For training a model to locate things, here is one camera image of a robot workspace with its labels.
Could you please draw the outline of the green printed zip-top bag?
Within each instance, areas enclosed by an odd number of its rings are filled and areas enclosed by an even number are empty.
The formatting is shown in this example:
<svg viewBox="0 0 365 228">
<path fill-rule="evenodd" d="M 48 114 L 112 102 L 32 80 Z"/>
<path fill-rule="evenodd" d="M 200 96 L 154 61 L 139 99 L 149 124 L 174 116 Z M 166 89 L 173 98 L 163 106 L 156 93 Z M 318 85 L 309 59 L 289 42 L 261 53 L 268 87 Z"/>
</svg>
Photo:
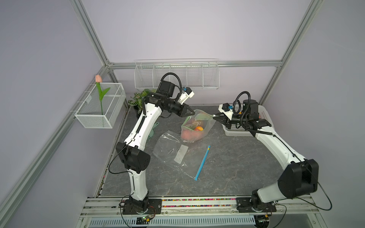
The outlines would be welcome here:
<svg viewBox="0 0 365 228">
<path fill-rule="evenodd" d="M 195 114 L 187 117 L 181 125 L 181 139 L 188 143 L 196 142 L 206 137 L 215 123 L 212 115 L 196 109 Z"/>
</svg>

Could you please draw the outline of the pink peach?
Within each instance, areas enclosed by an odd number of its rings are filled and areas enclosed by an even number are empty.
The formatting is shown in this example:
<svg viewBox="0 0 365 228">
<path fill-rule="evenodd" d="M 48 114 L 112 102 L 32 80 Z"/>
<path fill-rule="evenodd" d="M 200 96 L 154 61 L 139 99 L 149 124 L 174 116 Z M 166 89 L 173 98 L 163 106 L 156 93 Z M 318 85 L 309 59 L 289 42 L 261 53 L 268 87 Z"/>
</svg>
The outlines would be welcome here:
<svg viewBox="0 0 365 228">
<path fill-rule="evenodd" d="M 200 132 L 191 129 L 183 129 L 181 132 L 181 139 L 193 143 L 200 139 Z"/>
</svg>

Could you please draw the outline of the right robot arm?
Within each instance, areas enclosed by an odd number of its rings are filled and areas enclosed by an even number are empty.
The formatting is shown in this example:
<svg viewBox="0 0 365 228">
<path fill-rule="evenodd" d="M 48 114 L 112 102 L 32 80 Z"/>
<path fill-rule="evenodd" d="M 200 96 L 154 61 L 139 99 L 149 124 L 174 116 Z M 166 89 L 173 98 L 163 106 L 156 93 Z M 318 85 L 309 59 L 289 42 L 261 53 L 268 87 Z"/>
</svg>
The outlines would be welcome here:
<svg viewBox="0 0 365 228">
<path fill-rule="evenodd" d="M 259 105 L 247 91 L 239 93 L 233 104 L 224 103 L 213 119 L 227 129 L 243 128 L 263 143 L 283 169 L 279 179 L 269 186 L 254 190 L 249 208 L 263 211 L 267 205 L 286 199 L 300 199 L 314 193 L 321 184 L 318 181 L 319 165 L 314 159 L 306 159 L 290 147 L 275 131 L 272 124 L 261 117 Z"/>
</svg>

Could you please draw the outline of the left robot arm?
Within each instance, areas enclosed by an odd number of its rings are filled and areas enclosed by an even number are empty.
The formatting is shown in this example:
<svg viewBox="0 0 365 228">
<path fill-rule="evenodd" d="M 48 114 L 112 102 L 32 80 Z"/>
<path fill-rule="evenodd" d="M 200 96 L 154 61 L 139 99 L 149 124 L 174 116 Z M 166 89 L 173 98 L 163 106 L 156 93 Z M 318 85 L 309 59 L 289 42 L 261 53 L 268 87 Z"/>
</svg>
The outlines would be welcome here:
<svg viewBox="0 0 365 228">
<path fill-rule="evenodd" d="M 182 86 L 176 73 L 168 72 L 162 76 L 155 92 L 150 91 L 141 98 L 139 104 L 142 112 L 135 127 L 124 142 L 116 145 L 117 155 L 130 177 L 130 202 L 147 204 L 148 201 L 145 171 L 151 156 L 145 152 L 145 145 L 155 122 L 163 111 L 179 117 L 195 115 L 195 111 L 185 103 L 193 96 L 194 92 L 191 88 Z"/>
</svg>

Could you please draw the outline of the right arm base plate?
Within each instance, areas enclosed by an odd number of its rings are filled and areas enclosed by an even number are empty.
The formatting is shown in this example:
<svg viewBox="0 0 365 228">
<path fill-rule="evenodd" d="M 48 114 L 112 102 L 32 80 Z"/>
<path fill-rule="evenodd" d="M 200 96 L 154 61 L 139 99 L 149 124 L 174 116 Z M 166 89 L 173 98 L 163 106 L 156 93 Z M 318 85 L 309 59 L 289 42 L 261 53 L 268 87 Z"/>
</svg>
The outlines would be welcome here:
<svg viewBox="0 0 365 228">
<path fill-rule="evenodd" d="M 263 203 L 256 196 L 238 197 L 236 198 L 237 208 L 239 213 L 273 213 L 276 212 L 276 206 L 273 202 Z"/>
</svg>

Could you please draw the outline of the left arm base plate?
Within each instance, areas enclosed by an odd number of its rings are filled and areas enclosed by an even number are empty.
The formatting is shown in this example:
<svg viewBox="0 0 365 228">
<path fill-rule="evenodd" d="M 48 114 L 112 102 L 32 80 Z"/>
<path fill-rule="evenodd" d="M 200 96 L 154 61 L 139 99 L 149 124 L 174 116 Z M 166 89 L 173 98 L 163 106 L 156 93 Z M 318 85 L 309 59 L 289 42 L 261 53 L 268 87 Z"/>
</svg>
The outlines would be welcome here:
<svg viewBox="0 0 365 228">
<path fill-rule="evenodd" d="M 150 199 L 135 200 L 129 198 L 125 200 L 122 206 L 123 215 L 137 215 L 137 214 L 161 214 L 162 211 L 162 199 Z"/>
</svg>

